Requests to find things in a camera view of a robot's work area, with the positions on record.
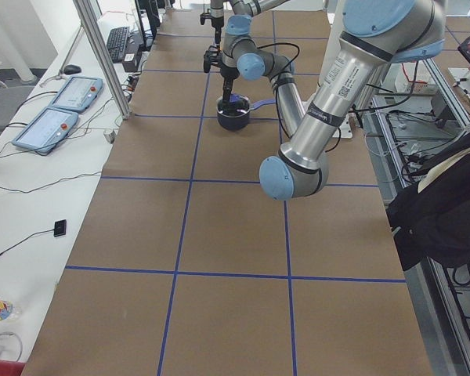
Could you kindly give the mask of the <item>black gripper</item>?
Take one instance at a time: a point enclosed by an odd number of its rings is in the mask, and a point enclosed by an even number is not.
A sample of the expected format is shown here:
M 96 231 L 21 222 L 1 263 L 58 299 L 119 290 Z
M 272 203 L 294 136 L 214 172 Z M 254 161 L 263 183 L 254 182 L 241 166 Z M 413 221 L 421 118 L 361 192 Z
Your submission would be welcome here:
M 222 38 L 222 28 L 224 26 L 224 1 L 210 1 L 211 25 L 215 28 L 215 45 L 219 46 Z
M 235 67 L 221 67 L 221 75 L 223 77 L 223 94 L 222 104 L 227 105 L 228 103 L 234 102 L 233 96 L 233 82 L 238 78 L 238 69 Z

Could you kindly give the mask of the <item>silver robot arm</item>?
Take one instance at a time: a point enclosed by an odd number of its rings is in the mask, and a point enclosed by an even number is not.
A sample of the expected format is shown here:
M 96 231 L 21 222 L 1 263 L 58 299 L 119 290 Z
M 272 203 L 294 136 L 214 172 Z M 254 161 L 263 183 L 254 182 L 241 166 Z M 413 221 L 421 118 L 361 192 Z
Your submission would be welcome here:
M 445 1 L 347 1 L 340 8 L 339 50 L 324 81 L 303 103 L 290 60 L 258 49 L 251 19 L 280 5 L 278 1 L 232 1 L 222 61 L 247 80 L 269 79 L 280 116 L 290 136 L 276 156 L 259 169 L 264 192 L 279 201 L 306 197 L 327 181 L 325 149 L 377 68 L 425 60 L 443 49 Z
M 236 15 L 249 15 L 257 16 L 264 13 L 267 10 L 274 9 L 279 5 L 284 4 L 287 0 L 229 0 L 228 3 L 232 11 Z M 204 24 L 206 20 L 211 21 L 211 26 L 215 29 L 215 46 L 217 49 L 220 48 L 222 28 L 224 27 L 224 4 L 227 1 L 224 0 L 211 0 L 210 8 L 206 13 L 201 14 L 201 24 Z

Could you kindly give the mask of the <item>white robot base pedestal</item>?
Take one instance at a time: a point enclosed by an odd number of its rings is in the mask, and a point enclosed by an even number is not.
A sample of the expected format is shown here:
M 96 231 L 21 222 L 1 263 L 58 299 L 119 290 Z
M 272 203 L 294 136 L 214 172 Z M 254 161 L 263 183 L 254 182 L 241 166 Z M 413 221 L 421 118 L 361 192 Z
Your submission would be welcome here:
M 326 69 L 320 75 L 320 84 L 313 104 L 324 117 L 320 123 L 320 135 L 330 139 L 339 130 L 352 105 L 373 72 L 382 65 L 385 54 L 370 43 L 354 36 L 347 28 L 348 13 L 353 24 L 367 25 L 363 10 L 364 1 L 340 1 L 336 8 L 334 24 L 327 46 L 327 53 L 337 50 Z

